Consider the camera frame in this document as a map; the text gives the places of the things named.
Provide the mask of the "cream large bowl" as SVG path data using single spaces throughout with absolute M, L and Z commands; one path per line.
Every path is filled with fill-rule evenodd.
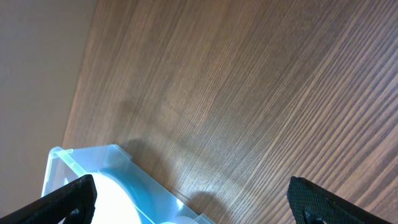
M 95 183 L 97 198 L 91 224 L 141 223 L 130 196 L 114 178 L 105 173 L 90 172 Z

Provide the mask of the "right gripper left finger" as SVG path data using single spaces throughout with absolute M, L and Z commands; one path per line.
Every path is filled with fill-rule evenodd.
M 82 223 L 90 224 L 95 212 L 97 191 L 93 176 L 86 174 L 48 195 L 1 218 L 1 223 Z

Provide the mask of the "clear plastic storage container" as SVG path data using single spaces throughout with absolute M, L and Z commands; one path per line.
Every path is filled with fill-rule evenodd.
M 161 186 L 116 144 L 51 149 L 41 195 L 86 174 L 93 177 L 97 191 L 93 223 L 213 223 Z

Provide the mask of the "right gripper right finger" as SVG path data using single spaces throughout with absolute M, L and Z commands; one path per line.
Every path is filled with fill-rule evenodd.
M 302 177 L 290 178 L 287 199 L 297 223 L 388 223 Z

